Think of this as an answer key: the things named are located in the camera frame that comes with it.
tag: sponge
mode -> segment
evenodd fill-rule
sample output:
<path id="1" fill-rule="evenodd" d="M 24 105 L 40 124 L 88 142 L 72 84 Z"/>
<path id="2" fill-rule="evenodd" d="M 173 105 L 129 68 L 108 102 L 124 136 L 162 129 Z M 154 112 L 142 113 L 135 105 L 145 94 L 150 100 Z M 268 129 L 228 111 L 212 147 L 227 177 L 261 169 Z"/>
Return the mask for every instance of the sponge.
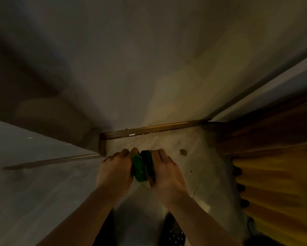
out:
<path id="1" fill-rule="evenodd" d="M 151 152 L 149 150 L 143 150 L 140 154 L 133 155 L 131 160 L 131 174 L 136 178 L 138 182 L 147 181 L 148 176 L 152 178 L 155 177 Z"/>

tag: grime spot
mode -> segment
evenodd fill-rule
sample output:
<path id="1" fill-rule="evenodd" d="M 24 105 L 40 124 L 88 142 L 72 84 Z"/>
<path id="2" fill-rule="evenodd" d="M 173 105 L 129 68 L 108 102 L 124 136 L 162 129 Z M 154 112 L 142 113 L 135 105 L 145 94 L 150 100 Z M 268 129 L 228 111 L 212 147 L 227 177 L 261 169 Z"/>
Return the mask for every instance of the grime spot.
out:
<path id="1" fill-rule="evenodd" d="M 185 149 L 180 149 L 180 155 L 187 156 L 188 151 L 186 151 Z"/>

